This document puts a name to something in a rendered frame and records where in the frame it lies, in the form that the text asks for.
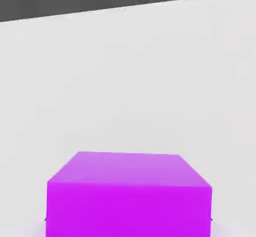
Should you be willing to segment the small purple cube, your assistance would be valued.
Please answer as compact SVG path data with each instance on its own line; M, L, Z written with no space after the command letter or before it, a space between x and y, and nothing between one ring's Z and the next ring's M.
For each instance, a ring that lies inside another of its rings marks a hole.
M47 182L45 237L211 237L211 212L179 155L80 151Z

